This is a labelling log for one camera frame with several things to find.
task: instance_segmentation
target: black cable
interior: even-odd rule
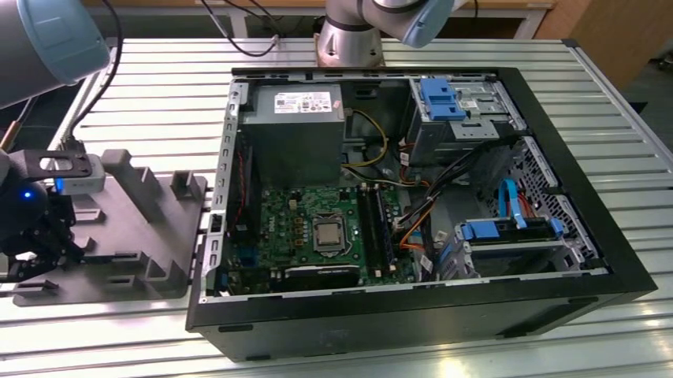
[[[212,9],[210,9],[210,6],[208,6],[208,3],[205,2],[205,0],[200,0],[200,4],[202,4],[205,10],[208,11],[208,15],[209,15],[209,18],[212,19],[212,23],[214,24],[214,26],[217,27],[217,29],[220,30],[220,33],[221,35],[224,36],[224,38],[226,38],[226,40],[229,41],[230,43],[230,46],[233,46],[233,48],[244,55],[246,55],[248,57],[262,57],[265,54],[269,53],[269,51],[273,49],[274,47],[274,41],[270,43],[270,46],[268,49],[265,49],[265,51],[262,51],[261,53],[250,53],[249,51],[245,51],[240,48],[240,46],[237,45],[237,43],[233,41],[233,39],[229,37],[229,33],[226,33],[226,30],[224,30],[224,26],[221,26],[221,23],[220,23],[220,20],[217,19],[217,16],[212,13]]]
[[[268,11],[268,10],[265,10],[265,8],[264,8],[264,7],[262,7],[262,6],[261,6],[261,5],[256,2],[256,0],[249,0],[249,2],[250,2],[252,4],[254,4],[254,6],[260,9],[260,11],[261,11],[261,12],[265,14],[265,16],[270,19],[270,23],[273,24],[274,29],[276,29],[276,31],[274,31],[274,32],[276,32],[280,36],[282,36],[285,33],[282,33],[282,32],[280,31],[280,26],[277,25],[277,21],[278,21],[281,18],[278,18],[278,19],[276,20],[276,19],[273,18],[273,16],[270,16],[269,11]]]
[[[34,107],[34,104],[37,103],[37,98],[39,96],[34,96],[33,98],[29,98],[27,101],[25,101],[25,105],[22,106],[21,114],[18,114],[17,117],[17,122],[22,124],[25,120],[27,119],[27,116],[30,115],[31,108]]]
[[[265,18],[262,18],[258,14],[256,14],[254,12],[252,12],[249,9],[246,9],[245,7],[242,6],[238,6],[237,4],[234,4],[230,0],[222,0],[229,6],[232,6],[233,8],[236,8],[237,10],[241,10],[242,12],[248,13],[253,18],[256,18],[258,21],[261,21],[261,24],[264,24],[265,26],[268,26],[270,29],[273,29],[273,32],[274,34],[277,34],[280,37],[284,35],[282,31],[280,30],[277,24],[274,23],[274,19],[273,17],[270,17],[272,21],[268,21]]]
[[[473,163],[476,163],[477,158],[483,153],[488,152],[491,148],[512,144],[515,141],[519,140],[519,138],[520,138],[519,135],[509,135],[497,140],[481,142],[469,150],[469,152],[467,152],[461,157],[459,157],[451,163],[451,165],[441,171],[441,173],[439,173],[436,179],[432,182],[432,185],[429,185],[425,191],[424,200],[423,202],[420,202],[420,205],[417,205],[412,211],[409,211],[405,215],[403,215],[399,218],[397,223],[401,224],[427,209],[427,207],[433,203],[433,200],[441,193],[441,190],[445,187],[445,185],[449,184],[451,181],[453,181],[457,177],[460,177],[469,171]]]
[[[112,15],[112,19],[114,21],[114,28],[116,28],[116,52],[114,52],[114,61],[112,62],[112,70],[109,72],[109,75],[106,77],[105,83],[101,86],[101,89],[97,91],[96,95],[93,96],[92,101],[84,108],[84,110],[80,112],[78,116],[71,120],[69,125],[66,126],[65,133],[62,134],[61,141],[65,142],[67,139],[71,138],[71,132],[74,131],[74,127],[78,125],[81,120],[84,120],[84,117],[86,114],[92,111],[93,106],[96,105],[97,101],[101,99],[102,95],[105,94],[106,88],[112,84],[112,80],[114,79],[116,75],[116,70],[118,69],[118,63],[121,61],[121,48],[124,46],[124,31],[121,30],[121,22],[118,20],[118,15],[116,14],[114,8],[112,7],[112,4],[109,3],[109,0],[101,0],[102,4],[105,5],[106,9],[109,10],[109,13]]]
[[[476,19],[479,18],[479,0],[473,0],[473,17],[472,23],[476,23]]]
[[[298,17],[298,21],[296,21],[296,25],[286,33],[284,33],[285,35],[293,34],[298,30],[298,27],[301,26],[301,23],[304,22],[304,18],[305,18],[305,16]]]

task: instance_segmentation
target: metal table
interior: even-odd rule
[[[244,364],[184,331],[185,298],[45,308],[1,298],[0,376],[670,376],[673,156],[586,55],[558,41],[436,41],[420,50],[385,41],[383,50],[393,66],[521,70],[659,290],[536,337]],[[130,39],[121,59],[75,136],[92,153],[126,148],[136,166],[193,169],[212,183],[230,67],[313,65],[313,43],[284,40],[250,60],[222,40]],[[86,80],[65,121],[102,79]]]

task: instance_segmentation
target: metal chassis frame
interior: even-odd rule
[[[373,293],[356,293],[351,295],[324,295],[319,297],[282,298],[277,296],[253,301],[208,302],[202,297],[198,277],[205,261],[212,264],[208,250],[216,235],[208,234],[205,238],[205,252],[198,253],[194,265],[194,281],[190,292],[190,304],[186,312],[186,330],[197,332],[198,328],[209,326],[240,326],[264,321],[282,321],[288,319],[309,319],[319,317],[352,316],[361,313],[385,313],[412,309],[429,309],[451,306],[471,306],[496,302],[534,301],[548,298],[566,298],[568,303],[588,302],[570,315],[560,318],[546,319],[544,326],[535,330],[542,333],[554,328],[583,313],[604,304],[628,302],[655,290],[654,281],[644,270],[635,252],[626,241],[626,237],[616,227],[611,215],[592,189],[588,179],[583,174],[575,158],[555,130],[548,116],[521,78],[517,69],[508,68],[413,68],[413,69],[238,69],[233,75],[240,78],[230,85],[230,101],[226,106],[225,131],[222,134],[221,155],[225,158],[225,148],[233,147],[234,121],[241,96],[240,83],[253,80],[268,80],[269,83],[288,82],[289,78],[311,80],[347,80],[348,78],[383,80],[404,76],[419,76],[451,73],[495,73],[501,81],[523,120],[527,122],[542,154],[558,178],[563,194],[583,222],[591,236],[591,241],[600,251],[611,274],[602,276],[582,276],[572,279],[556,278],[539,280],[534,283],[520,280],[501,280],[487,285],[457,285],[449,287],[429,287],[427,290],[387,291]],[[220,173],[217,171],[214,184],[214,197],[221,193]],[[225,200],[212,210],[224,213]]]

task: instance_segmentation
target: power cable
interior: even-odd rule
[[[230,4],[232,6],[234,6],[236,8],[238,8],[238,6],[236,6],[233,3],[229,3],[228,0],[225,0],[226,4]],[[245,51],[240,48],[240,46],[237,45],[237,43],[233,41],[233,39],[229,37],[229,33],[226,33],[226,30],[224,29],[224,26],[221,25],[220,23],[220,20],[217,19],[217,16],[214,15],[214,13],[212,12],[212,9],[210,9],[210,6],[208,6],[208,3],[205,2],[205,0],[200,0],[200,4],[204,6],[205,8],[205,11],[208,12],[208,15],[209,15],[209,18],[212,19],[212,23],[214,24],[214,26],[217,27],[217,29],[220,30],[220,33],[221,35],[224,36],[224,38],[226,38],[226,40],[229,41],[230,43],[230,46],[233,46],[233,48],[242,54],[242,55],[246,55],[248,57],[262,57],[265,54],[269,53],[269,51],[273,49],[273,47],[277,45],[277,35],[273,36],[273,42],[270,42],[270,46],[268,47],[268,49],[265,49],[261,53],[250,53],[249,51]]]
[[[114,79],[116,76],[116,70],[118,69],[118,64],[121,61],[121,48],[124,47],[124,31],[121,30],[121,21],[118,19],[118,15],[116,14],[114,7],[109,3],[109,0],[101,0],[102,4],[105,5],[106,9],[109,10],[109,13],[112,15],[112,20],[114,21],[114,29],[116,29],[116,52],[114,52],[114,61],[112,62],[112,70],[109,72],[109,75],[106,76],[105,83],[102,84],[100,90],[97,91],[96,95],[93,96],[92,101],[84,108],[84,110],[80,112],[80,114],[75,116],[75,118],[70,121],[69,125],[66,126],[65,133],[62,134],[61,141],[65,143],[69,139],[71,139],[71,133],[74,131],[74,127],[80,124],[80,122],[84,120],[84,117],[86,114],[92,111],[93,106],[96,105],[97,101],[101,99],[102,95],[105,94],[106,88],[112,84],[112,80]]]

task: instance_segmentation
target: blue plastic latch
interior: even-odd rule
[[[55,193],[62,192],[62,179],[54,179],[53,183],[55,184]]]
[[[451,253],[451,243],[445,243],[445,248],[443,248],[441,251],[441,256],[439,256],[439,264],[443,263],[443,260],[445,260],[445,257]]]
[[[445,79],[420,79],[420,94],[429,120],[464,120],[467,114],[456,102],[457,93]]]
[[[461,231],[461,238],[464,240],[472,240],[473,239],[472,228],[469,227],[468,224],[460,226],[460,231]]]
[[[560,238],[563,236],[563,222],[556,218],[551,218],[548,224],[551,225],[551,230],[554,230],[556,238]]]
[[[496,232],[495,222],[491,220],[480,220],[468,223],[469,228],[473,231],[473,236],[476,239],[489,239],[499,237],[499,232]]]

